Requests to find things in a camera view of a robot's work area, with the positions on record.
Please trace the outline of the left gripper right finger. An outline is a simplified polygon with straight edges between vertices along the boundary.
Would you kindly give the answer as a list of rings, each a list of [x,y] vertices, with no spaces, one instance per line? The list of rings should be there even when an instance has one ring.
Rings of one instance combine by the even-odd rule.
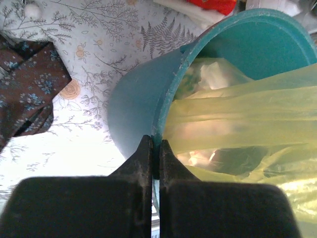
[[[176,159],[167,140],[159,152],[159,216],[163,238],[301,236],[279,188],[201,181]]]

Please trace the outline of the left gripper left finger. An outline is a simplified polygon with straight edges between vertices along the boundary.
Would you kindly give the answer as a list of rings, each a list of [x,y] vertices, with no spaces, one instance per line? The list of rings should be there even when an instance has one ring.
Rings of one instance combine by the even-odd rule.
[[[152,139],[109,176],[36,177],[13,190],[0,217],[3,238],[149,238]]]

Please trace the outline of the yellow plastic trash bag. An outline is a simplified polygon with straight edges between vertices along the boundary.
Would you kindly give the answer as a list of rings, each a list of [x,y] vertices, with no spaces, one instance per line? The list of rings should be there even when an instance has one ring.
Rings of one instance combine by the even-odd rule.
[[[302,236],[316,237],[316,64],[260,80],[247,77],[232,64],[239,70],[239,84],[201,88],[201,66],[217,59],[195,59],[186,70],[163,138],[176,158],[201,180],[279,187]],[[216,149],[209,165],[188,165],[189,152],[206,149]]]

